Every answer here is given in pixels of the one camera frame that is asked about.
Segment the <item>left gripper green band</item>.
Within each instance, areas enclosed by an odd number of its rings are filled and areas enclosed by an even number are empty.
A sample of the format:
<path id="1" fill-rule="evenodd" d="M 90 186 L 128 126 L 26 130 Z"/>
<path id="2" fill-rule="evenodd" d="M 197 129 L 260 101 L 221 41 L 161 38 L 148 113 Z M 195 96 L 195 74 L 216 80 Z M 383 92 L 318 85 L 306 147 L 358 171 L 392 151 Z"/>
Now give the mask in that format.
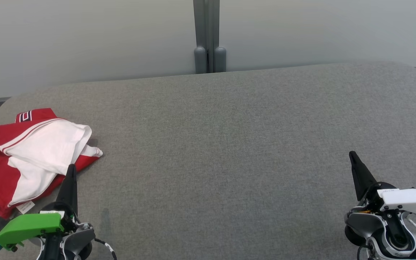
<path id="1" fill-rule="evenodd" d="M 31 238 L 71 232 L 76 229 L 77 213 L 77 170 L 75 164 L 70 164 L 56 202 L 43 207 L 39 213 L 22 214 L 10 220 L 0 231 L 0 245 L 10 251 Z"/>

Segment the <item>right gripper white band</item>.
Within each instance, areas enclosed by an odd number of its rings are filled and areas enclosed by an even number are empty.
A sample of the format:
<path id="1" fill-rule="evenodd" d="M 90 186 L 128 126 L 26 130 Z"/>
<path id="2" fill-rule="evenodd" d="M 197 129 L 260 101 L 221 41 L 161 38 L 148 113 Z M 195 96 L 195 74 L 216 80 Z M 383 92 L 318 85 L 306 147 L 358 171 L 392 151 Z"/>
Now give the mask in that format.
<path id="1" fill-rule="evenodd" d="M 416 214 L 416 188 L 399 189 L 386 182 L 376 183 L 355 151 L 349 152 L 358 209 L 381 214 L 406 211 Z"/>

